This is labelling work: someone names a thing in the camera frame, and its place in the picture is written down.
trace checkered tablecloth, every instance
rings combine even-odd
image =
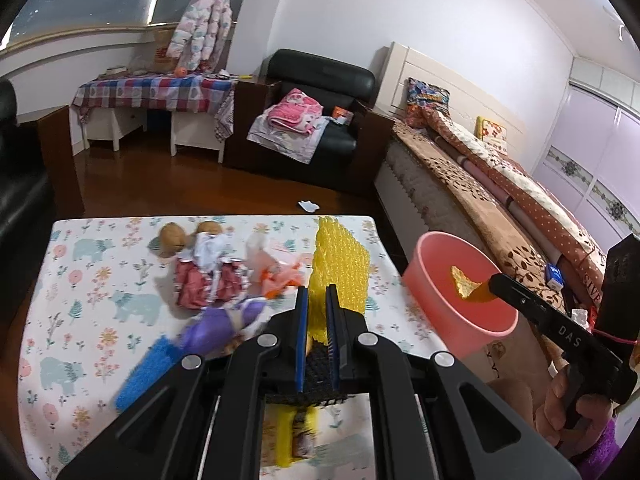
[[[89,81],[76,92],[73,105],[86,122],[91,108],[149,108],[170,112],[204,112],[219,123],[215,134],[225,140],[234,131],[234,80],[205,75],[178,78],[147,75]]]

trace pillow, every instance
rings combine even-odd
[[[507,129],[504,126],[478,116],[476,119],[476,137],[498,153],[509,155],[507,152]]]
[[[423,110],[437,110],[449,117],[449,90],[439,86],[428,85],[410,77],[408,79],[406,98],[406,117],[404,122],[412,128],[424,128],[426,121]]]

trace black sofa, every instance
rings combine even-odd
[[[38,275],[56,216],[37,129],[17,126],[16,112],[14,87],[0,79],[0,328]]]
[[[329,123],[310,164],[247,140],[255,118],[294,88],[316,99],[323,115],[339,106],[354,112],[350,126]],[[236,85],[234,134],[225,142],[224,165],[354,194],[371,194],[392,135],[393,121],[369,107],[375,76],[359,66],[306,52],[278,50],[266,79]]]

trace small box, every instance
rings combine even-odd
[[[560,269],[558,269],[555,265],[546,264],[545,282],[548,288],[560,292],[564,287],[564,280],[562,279]]]
[[[353,112],[337,106],[334,108],[334,112],[331,114],[331,117],[336,119],[336,122],[338,124],[346,124],[347,126],[349,126],[349,124],[351,124],[351,120],[353,119]]]

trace hanging jacket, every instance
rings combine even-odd
[[[168,57],[180,57],[178,65],[196,70],[209,60],[214,68],[220,60],[231,26],[229,0],[191,0],[167,48]]]

